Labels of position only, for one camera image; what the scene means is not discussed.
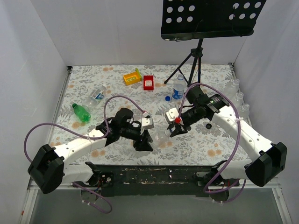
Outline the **white blue Pocari cap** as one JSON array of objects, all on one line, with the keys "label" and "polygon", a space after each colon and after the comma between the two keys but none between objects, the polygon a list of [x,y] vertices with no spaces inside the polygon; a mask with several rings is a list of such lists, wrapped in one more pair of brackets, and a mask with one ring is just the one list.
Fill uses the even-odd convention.
[{"label": "white blue Pocari cap", "polygon": [[169,138],[169,137],[171,136],[171,134],[172,134],[172,130],[171,130],[171,129],[167,129],[167,130],[165,131],[165,136],[166,136],[167,138]]}]

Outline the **clear Pepsi bottle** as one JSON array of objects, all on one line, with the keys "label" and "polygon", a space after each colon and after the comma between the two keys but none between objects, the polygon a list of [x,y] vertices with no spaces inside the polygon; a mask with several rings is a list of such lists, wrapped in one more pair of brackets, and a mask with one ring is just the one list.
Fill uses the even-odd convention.
[{"label": "clear Pepsi bottle", "polygon": [[173,93],[172,98],[175,100],[179,100],[183,97],[186,87],[186,81],[184,79],[184,76],[179,74],[177,76],[177,79],[174,80],[173,83]]}]

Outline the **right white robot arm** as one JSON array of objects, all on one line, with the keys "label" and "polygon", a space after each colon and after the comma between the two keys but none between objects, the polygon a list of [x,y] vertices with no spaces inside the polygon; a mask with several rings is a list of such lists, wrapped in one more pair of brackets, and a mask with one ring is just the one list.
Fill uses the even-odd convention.
[{"label": "right white robot arm", "polygon": [[287,147],[282,142],[273,143],[238,118],[226,98],[219,94],[208,97],[198,85],[185,95],[192,104],[191,109],[181,112],[172,108],[165,114],[171,137],[188,133],[191,125],[208,119],[232,137],[249,157],[243,161],[233,161],[232,157],[220,161],[203,180],[220,186],[229,179],[249,179],[256,186],[263,187],[284,170]]}]

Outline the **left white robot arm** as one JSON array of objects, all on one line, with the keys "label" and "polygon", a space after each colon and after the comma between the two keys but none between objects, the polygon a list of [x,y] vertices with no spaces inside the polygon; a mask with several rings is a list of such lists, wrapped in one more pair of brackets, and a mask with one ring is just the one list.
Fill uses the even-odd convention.
[{"label": "left white robot arm", "polygon": [[31,162],[28,173],[40,190],[48,194],[61,184],[84,182],[93,187],[99,183],[97,168],[90,162],[73,165],[82,156],[104,148],[123,137],[133,141],[136,151],[152,151],[149,144],[149,129],[153,128],[152,116],[143,113],[141,121],[133,120],[133,112],[120,109],[114,117],[108,118],[83,138],[51,147],[46,144],[38,150]]}]

